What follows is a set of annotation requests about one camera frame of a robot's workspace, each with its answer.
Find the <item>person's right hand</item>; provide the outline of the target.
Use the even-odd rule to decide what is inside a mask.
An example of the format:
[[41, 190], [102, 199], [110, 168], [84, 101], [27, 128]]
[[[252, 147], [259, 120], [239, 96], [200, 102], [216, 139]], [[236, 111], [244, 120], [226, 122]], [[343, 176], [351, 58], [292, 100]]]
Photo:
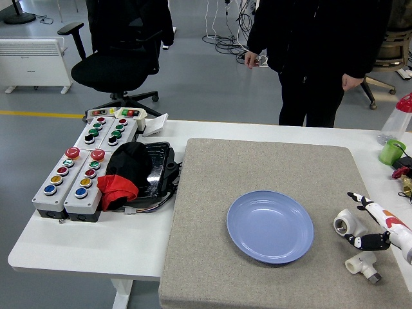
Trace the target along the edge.
[[244, 56], [245, 66], [252, 69], [259, 66], [259, 55], [251, 51], [247, 51]]

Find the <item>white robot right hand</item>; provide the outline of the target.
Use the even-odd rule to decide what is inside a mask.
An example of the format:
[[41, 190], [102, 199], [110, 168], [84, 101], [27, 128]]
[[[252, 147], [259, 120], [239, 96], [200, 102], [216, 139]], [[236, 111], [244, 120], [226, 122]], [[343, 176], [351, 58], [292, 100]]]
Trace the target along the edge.
[[353, 192], [347, 192], [347, 195], [361, 203], [357, 208], [366, 211], [384, 232], [363, 236], [345, 234], [344, 238], [362, 251], [387, 250], [393, 245], [401, 250], [402, 257], [411, 264], [411, 229], [390, 211], [367, 197]]

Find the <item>person's left hand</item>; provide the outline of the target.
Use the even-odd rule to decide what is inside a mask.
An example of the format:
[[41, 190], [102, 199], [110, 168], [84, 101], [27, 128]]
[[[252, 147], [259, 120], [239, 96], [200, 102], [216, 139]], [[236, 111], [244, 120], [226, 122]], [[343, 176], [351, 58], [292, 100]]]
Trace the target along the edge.
[[342, 88], [344, 91], [356, 88], [363, 82], [364, 78], [355, 78], [347, 74], [342, 76]]

